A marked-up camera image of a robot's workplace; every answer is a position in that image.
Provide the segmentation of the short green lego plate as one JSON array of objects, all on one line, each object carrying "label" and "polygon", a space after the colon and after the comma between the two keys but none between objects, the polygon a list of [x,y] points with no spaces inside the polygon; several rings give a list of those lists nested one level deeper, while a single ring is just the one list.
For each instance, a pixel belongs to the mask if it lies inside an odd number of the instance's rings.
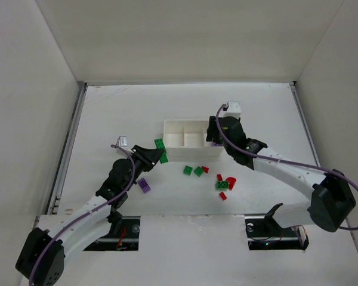
[{"label": "short green lego plate", "polygon": [[163,153],[162,156],[160,157],[160,163],[161,164],[164,164],[164,163],[168,163],[169,160],[168,160],[168,156],[166,153]]}]

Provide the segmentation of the long green lego plate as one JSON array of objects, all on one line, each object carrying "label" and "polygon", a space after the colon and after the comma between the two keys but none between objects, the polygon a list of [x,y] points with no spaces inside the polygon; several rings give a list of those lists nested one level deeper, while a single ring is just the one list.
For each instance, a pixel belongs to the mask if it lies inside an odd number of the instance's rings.
[{"label": "long green lego plate", "polygon": [[155,143],[155,146],[157,149],[162,149],[164,152],[166,151],[166,148],[165,148],[162,138],[156,138],[154,140],[154,143]]}]

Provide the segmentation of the large purple arch lego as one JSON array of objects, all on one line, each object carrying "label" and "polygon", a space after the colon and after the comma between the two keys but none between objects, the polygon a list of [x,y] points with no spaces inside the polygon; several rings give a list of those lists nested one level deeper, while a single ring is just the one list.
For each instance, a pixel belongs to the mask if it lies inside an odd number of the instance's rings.
[{"label": "large purple arch lego", "polygon": [[144,194],[151,190],[151,187],[144,178],[139,179],[137,183]]}]

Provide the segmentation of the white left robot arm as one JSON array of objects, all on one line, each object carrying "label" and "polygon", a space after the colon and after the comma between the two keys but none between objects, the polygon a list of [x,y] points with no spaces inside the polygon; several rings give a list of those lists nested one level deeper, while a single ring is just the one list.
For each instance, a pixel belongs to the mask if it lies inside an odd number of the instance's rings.
[{"label": "white left robot arm", "polygon": [[143,172],[151,171],[164,150],[138,145],[131,151],[115,145],[124,153],[117,159],[101,187],[80,209],[49,229],[34,228],[28,234],[15,269],[27,278],[29,285],[54,285],[64,266],[77,252],[119,226],[118,209],[128,198],[128,191]]}]

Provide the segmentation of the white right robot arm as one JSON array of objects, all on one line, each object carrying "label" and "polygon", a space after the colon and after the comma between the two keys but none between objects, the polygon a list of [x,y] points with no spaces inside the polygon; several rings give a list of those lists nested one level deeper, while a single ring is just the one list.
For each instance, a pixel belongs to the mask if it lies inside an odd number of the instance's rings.
[{"label": "white right robot arm", "polygon": [[234,117],[211,116],[206,141],[222,144],[236,163],[269,175],[305,196],[304,203],[277,203],[266,214],[270,222],[283,229],[314,224],[324,231],[335,232],[356,206],[342,173],[286,164],[267,144],[248,138]]}]

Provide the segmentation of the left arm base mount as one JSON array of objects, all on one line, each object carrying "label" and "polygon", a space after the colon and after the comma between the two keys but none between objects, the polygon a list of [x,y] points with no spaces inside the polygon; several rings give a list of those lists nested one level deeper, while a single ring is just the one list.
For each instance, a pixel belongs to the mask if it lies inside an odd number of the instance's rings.
[{"label": "left arm base mount", "polygon": [[112,226],[109,233],[96,239],[84,251],[138,251],[140,216],[125,216],[119,226]]}]

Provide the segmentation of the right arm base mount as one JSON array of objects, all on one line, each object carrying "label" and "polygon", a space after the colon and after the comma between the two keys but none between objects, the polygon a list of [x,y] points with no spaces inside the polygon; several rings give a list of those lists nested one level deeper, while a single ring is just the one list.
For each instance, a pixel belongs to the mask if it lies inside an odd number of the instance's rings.
[{"label": "right arm base mount", "polygon": [[305,227],[301,225],[282,228],[273,218],[282,203],[274,205],[267,213],[245,216],[248,249],[251,251],[302,250],[309,246]]}]

